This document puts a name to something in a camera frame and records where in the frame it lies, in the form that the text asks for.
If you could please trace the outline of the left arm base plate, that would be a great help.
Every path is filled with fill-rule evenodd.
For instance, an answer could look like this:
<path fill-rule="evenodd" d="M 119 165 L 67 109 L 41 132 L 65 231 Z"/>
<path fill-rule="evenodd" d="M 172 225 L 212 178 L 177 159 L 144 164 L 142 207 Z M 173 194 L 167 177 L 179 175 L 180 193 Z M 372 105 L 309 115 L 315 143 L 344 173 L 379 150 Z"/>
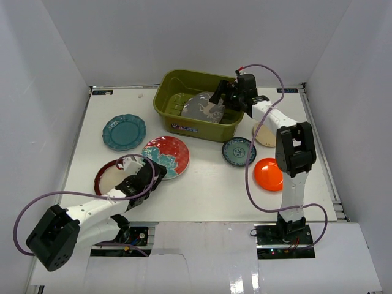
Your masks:
<path fill-rule="evenodd" d="M 146 246 L 148 243 L 148 233 L 148 227 L 129 227 L 121 230 L 115 240 L 117 243 L 122 244 Z"/>

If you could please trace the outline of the cream plate with calligraphy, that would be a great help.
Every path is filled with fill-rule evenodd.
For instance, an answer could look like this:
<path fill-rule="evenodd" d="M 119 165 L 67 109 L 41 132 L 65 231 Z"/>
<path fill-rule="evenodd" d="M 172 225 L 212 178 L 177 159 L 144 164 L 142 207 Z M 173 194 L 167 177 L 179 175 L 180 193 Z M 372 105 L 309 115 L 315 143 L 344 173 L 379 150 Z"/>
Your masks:
<path fill-rule="evenodd" d="M 275 135 L 269 130 L 269 128 L 267 128 L 264 125 L 262 125 L 259 131 L 256 132 L 258 125 L 259 122 L 255 123 L 252 129 L 252 136 L 255 137 L 255 142 L 267 148 L 275 148 L 276 147 Z"/>

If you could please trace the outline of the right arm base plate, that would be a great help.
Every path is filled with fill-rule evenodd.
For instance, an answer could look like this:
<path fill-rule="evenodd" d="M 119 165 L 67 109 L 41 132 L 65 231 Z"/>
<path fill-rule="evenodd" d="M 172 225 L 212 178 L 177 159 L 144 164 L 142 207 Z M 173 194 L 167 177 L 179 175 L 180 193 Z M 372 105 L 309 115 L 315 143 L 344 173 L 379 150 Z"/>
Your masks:
<path fill-rule="evenodd" d="M 313 238 L 310 226 L 306 225 L 302 231 L 281 235 L 275 225 L 259 225 L 250 231 L 251 237 L 256 238 L 258 245 L 310 245 Z"/>

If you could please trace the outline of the teal scalloped plate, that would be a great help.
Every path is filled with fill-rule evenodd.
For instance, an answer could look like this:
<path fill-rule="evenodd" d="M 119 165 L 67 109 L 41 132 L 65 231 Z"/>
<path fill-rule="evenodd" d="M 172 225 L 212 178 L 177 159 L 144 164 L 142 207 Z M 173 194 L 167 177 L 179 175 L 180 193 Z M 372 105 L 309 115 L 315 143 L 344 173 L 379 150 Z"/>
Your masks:
<path fill-rule="evenodd" d="M 102 130 L 103 143 L 114 151 L 135 149 L 142 143 L 145 136 L 145 121 L 132 114 L 113 117 Z"/>

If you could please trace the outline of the orange plastic plate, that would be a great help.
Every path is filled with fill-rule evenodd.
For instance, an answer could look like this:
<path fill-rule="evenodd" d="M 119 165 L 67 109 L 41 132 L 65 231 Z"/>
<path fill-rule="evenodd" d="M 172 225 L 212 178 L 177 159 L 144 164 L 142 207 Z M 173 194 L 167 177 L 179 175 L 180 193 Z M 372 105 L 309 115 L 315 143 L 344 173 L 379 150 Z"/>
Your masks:
<path fill-rule="evenodd" d="M 273 158 L 258 161 L 253 171 L 255 182 L 264 190 L 279 192 L 283 188 L 282 172 Z"/>

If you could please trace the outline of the dark red rimmed plate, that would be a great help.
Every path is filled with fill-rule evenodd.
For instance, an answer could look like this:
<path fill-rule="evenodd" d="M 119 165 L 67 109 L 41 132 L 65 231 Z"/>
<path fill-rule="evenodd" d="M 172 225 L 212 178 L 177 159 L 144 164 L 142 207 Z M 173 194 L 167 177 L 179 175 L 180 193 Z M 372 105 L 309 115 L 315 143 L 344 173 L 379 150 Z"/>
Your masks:
<path fill-rule="evenodd" d="M 116 185 L 126 178 L 122 169 L 116 166 L 116 160 L 110 161 L 103 165 L 94 178 L 94 192 L 96 195 L 103 195 L 109 192 Z"/>

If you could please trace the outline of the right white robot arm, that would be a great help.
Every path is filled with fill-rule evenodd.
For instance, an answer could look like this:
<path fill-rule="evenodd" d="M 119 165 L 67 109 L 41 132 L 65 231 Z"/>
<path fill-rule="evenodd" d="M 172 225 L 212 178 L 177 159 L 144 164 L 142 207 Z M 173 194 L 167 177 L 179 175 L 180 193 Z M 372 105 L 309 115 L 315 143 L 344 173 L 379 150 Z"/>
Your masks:
<path fill-rule="evenodd" d="M 312 126 L 289 118 L 277 109 L 277 103 L 259 95 L 251 73 L 238 73 L 236 81 L 221 80 L 209 101 L 222 101 L 275 134 L 275 160 L 283 176 L 281 207 L 273 211 L 277 214 L 276 235 L 280 242 L 291 244 L 306 226 L 304 186 L 317 158 Z"/>

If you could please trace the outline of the small blue green dish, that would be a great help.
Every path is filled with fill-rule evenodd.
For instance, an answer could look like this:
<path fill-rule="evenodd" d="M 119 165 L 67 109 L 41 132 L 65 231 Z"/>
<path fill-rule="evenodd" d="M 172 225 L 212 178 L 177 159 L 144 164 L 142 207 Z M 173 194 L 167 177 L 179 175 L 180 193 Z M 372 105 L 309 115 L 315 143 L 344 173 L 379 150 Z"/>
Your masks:
<path fill-rule="evenodd" d="M 248 154 L 249 164 L 257 157 L 255 146 L 250 149 L 251 141 L 244 137 L 233 137 L 222 145 L 222 155 L 224 160 L 232 166 L 244 167 Z"/>

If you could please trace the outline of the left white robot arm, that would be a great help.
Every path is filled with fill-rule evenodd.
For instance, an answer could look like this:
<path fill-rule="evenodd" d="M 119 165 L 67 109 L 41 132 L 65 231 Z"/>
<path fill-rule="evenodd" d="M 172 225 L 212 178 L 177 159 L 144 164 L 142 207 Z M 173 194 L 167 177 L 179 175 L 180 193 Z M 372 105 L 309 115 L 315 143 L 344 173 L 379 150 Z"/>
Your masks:
<path fill-rule="evenodd" d="M 166 174 L 164 166 L 146 160 L 136 174 L 101 199 L 68 208 L 49 207 L 28 236 L 27 247 L 52 272 L 68 262 L 76 248 L 124 244 L 130 232 L 124 213 L 148 199 Z"/>

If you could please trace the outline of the red and teal patterned plate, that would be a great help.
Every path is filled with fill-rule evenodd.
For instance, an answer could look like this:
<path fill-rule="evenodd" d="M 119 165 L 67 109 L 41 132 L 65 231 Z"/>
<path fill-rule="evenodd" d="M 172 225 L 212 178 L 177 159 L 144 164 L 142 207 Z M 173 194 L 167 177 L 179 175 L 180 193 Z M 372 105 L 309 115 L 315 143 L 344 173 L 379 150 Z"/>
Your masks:
<path fill-rule="evenodd" d="M 142 149 L 141 154 L 167 169 L 163 180 L 171 180 L 183 174 L 190 161 L 187 145 L 172 136 L 161 136 L 151 140 Z"/>

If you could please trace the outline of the grey deer pattern plate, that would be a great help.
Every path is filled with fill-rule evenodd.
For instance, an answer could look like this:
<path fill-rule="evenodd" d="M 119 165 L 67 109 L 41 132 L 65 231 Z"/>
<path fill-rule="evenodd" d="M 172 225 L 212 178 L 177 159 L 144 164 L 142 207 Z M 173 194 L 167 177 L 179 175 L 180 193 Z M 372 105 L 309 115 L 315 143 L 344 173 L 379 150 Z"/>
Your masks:
<path fill-rule="evenodd" d="M 183 106 L 181 116 L 209 123 L 220 123 L 225 112 L 223 100 L 218 104 L 209 101 L 213 96 L 212 92 L 201 92 L 191 97 Z"/>

